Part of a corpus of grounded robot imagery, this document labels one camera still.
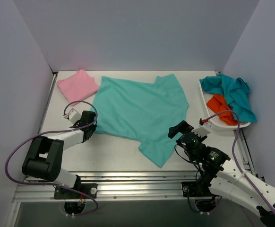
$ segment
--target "white wall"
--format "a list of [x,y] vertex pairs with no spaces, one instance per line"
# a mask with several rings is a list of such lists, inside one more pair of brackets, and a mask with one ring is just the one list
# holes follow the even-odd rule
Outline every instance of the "white wall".
[[53,70],[221,70],[258,0],[14,0]]
[[261,0],[237,43],[224,73],[251,87],[258,122],[246,128],[255,168],[275,185],[275,0]]
[[[0,0],[0,227],[16,189],[4,174],[5,160],[16,145],[38,131],[51,81],[50,68],[14,2]],[[23,178],[26,151],[21,150],[10,165],[18,179]]]

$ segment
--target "teal t-shirt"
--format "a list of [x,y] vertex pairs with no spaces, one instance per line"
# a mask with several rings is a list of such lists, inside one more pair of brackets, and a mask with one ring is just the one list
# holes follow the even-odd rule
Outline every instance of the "teal t-shirt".
[[139,140],[139,150],[162,167],[174,150],[177,137],[168,129],[186,119],[189,106],[174,74],[156,77],[155,83],[102,77],[93,105],[96,133]]

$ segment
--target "screw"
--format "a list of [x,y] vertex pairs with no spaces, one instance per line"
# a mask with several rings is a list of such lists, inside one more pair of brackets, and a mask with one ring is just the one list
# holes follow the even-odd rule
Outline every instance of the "screw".
[[90,189],[90,194],[94,195],[94,194],[96,194],[96,192],[97,192],[96,188],[91,188]]
[[187,192],[187,191],[188,191],[188,189],[189,189],[189,187],[188,187],[188,186],[186,186],[186,185],[183,187],[183,191],[184,191],[184,192]]

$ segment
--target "orange cloth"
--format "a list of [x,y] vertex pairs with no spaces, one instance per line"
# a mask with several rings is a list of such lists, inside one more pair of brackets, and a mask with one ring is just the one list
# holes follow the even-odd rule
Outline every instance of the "orange cloth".
[[[207,102],[207,106],[214,112],[219,113],[224,110],[232,110],[227,106],[224,96],[214,94],[213,97]],[[232,113],[221,113],[219,118],[226,122],[228,125],[237,125],[237,120],[234,119]]]

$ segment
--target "gray floor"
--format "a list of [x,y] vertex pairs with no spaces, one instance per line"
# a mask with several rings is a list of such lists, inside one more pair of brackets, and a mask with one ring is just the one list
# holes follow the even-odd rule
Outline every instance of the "gray floor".
[[[187,201],[115,201],[99,202],[99,210],[74,219],[59,211],[59,203],[22,203],[17,227],[83,227],[83,226],[185,226],[185,227],[251,227],[241,207],[223,200],[210,216],[190,210]],[[259,218],[250,214],[257,227]]]

